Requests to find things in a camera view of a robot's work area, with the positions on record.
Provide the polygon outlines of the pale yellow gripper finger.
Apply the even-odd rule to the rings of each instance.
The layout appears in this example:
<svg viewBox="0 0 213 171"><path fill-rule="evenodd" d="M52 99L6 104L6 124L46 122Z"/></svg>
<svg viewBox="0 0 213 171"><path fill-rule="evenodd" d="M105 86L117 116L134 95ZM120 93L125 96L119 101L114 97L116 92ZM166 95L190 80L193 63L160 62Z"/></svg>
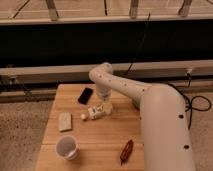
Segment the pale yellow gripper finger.
<svg viewBox="0 0 213 171"><path fill-rule="evenodd" d="M103 111L107 114L110 115L113 111L113 105L110 101L104 101L102 103Z"/></svg>

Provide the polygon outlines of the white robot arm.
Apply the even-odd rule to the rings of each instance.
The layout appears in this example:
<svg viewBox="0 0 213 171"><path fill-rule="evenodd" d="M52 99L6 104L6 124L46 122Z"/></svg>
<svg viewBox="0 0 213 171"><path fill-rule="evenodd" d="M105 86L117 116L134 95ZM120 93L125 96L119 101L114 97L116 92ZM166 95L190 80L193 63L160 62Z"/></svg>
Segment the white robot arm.
<svg viewBox="0 0 213 171"><path fill-rule="evenodd" d="M196 171L185 100L175 88L115 76L108 62L94 67L89 78L101 100L115 90L139 103L145 171Z"/></svg>

